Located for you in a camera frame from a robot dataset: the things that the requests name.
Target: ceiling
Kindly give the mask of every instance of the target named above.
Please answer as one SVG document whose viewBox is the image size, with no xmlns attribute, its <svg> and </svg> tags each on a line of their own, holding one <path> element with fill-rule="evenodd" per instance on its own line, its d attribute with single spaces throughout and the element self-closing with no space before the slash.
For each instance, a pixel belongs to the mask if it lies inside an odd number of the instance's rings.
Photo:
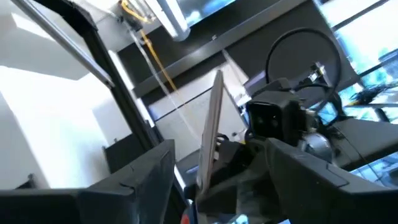
<svg viewBox="0 0 398 224">
<path fill-rule="evenodd" d="M 86 68 L 82 67 L 56 42 L 20 30 L 15 22 L 10 20 L 10 18 L 13 18 L 12 15 L 17 14 L 25 19 L 30 19 L 10 0 L 0 1 L 2 1 L 0 7 L 0 18 L 2 18 L 2 21 L 0 21 L 0 46 L 8 49 L 7 55 L 4 56 L 3 54 L 3 57 L 0 57 L 0 65 L 73 80 L 78 80 L 88 73 Z M 98 9 L 111 9 L 117 13 L 116 3 L 118 0 L 73 1 L 80 4 L 91 14 L 108 50 L 118 52 L 132 43 L 126 28 L 118 24 L 115 18 Z M 32 1 L 32 3 L 84 51 L 90 54 L 84 40 L 58 14 L 36 2 Z M 149 26 L 145 26 L 144 30 L 148 33 L 158 26 L 160 26 L 159 22 L 155 21 Z"/>
</svg>

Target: yellow cable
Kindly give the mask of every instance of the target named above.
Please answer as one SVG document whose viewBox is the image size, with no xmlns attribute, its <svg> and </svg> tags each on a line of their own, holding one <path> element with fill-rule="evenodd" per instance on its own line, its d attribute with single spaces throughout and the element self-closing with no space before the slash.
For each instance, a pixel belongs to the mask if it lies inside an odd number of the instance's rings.
<svg viewBox="0 0 398 224">
<path fill-rule="evenodd" d="M 140 16 L 138 13 L 136 13 L 136 12 L 134 12 L 133 10 L 129 9 L 128 4 L 129 4 L 129 3 L 128 3 L 126 0 L 123 0 L 122 3 L 121 3 L 122 8 L 123 8 L 128 14 L 134 16 L 135 18 L 139 19 L 139 20 L 142 21 L 142 22 L 150 23 L 150 22 L 148 21 L 147 18 L 142 17 L 142 16 Z"/>
<path fill-rule="evenodd" d="M 150 40 L 148 39 L 148 37 L 145 35 L 145 32 L 141 29 L 141 36 L 144 39 L 144 42 L 146 43 L 146 45 L 148 46 L 148 49 L 150 51 L 150 53 L 152 54 L 153 58 L 155 59 L 156 63 L 158 64 L 158 66 L 160 67 L 160 69 L 162 70 L 162 73 L 164 74 L 164 76 L 166 77 L 168 83 L 170 84 L 170 86 L 173 88 L 173 90 L 176 92 L 177 96 L 179 97 L 182 105 L 185 105 L 185 101 L 182 99 L 180 92 L 177 90 L 177 87 L 175 86 L 173 80 L 169 77 L 169 74 L 167 74 L 166 69 L 163 67 L 162 62 L 160 62 L 154 48 L 152 47 L 152 43 L 150 42 Z M 192 114 L 190 108 L 187 108 L 189 115 Z M 197 126 L 197 122 L 196 119 L 192 119 L 193 122 L 195 123 L 195 128 L 198 127 Z"/>
</svg>

